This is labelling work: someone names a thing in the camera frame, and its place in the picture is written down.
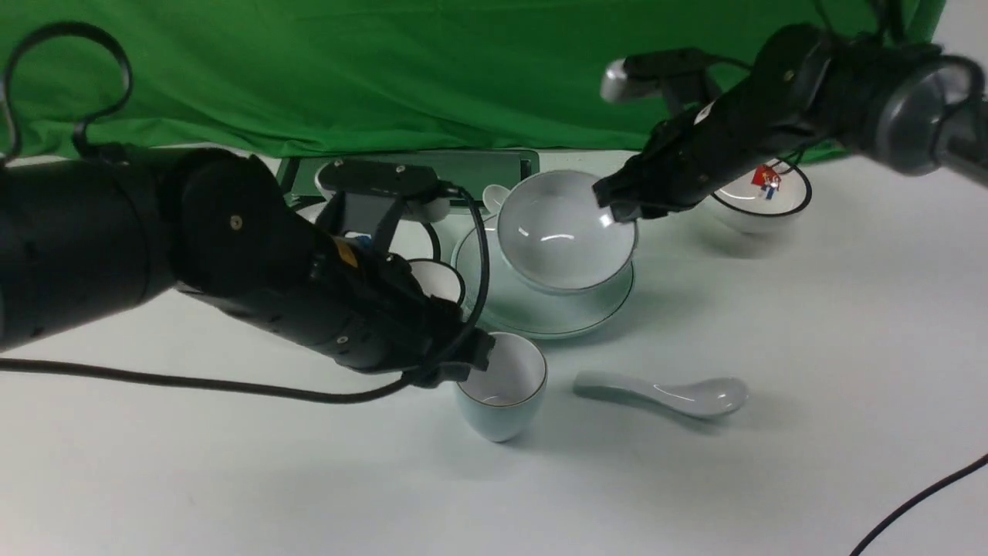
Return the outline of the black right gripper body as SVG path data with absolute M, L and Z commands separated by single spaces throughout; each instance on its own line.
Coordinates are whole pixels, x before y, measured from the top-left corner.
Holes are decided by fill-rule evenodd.
M 642 151 L 593 186 L 595 200 L 615 221 L 662 219 L 685 212 L 730 182 L 768 162 L 760 144 L 768 129 L 755 120 L 765 108 L 748 81 L 706 106 L 657 124 Z

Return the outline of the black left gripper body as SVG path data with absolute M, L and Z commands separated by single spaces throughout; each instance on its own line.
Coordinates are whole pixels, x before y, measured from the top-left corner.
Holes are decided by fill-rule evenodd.
M 400 256 L 325 232 L 266 232 L 256 262 L 257 327 L 345 368 L 435 387 L 489 366 L 492 335 L 427 294 Z

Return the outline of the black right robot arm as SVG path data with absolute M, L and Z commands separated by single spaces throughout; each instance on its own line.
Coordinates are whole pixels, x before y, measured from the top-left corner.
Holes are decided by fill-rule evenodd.
M 617 221 L 691 210 L 763 163 L 825 141 L 904 176 L 945 168 L 986 184 L 986 71 L 972 59 L 796 24 L 742 63 L 746 76 L 727 91 L 707 74 L 717 63 L 727 57 L 684 47 L 607 68 L 607 102 L 662 97 L 670 112 L 594 187 Z

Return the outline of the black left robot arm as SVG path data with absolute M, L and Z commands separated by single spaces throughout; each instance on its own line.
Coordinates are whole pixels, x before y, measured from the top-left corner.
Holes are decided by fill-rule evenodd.
M 222 149 L 3 169 L 1 243 L 3 351 L 172 288 L 339 366 L 424 387 L 487 369 L 495 346 L 404 260 L 319 229 L 258 158 Z

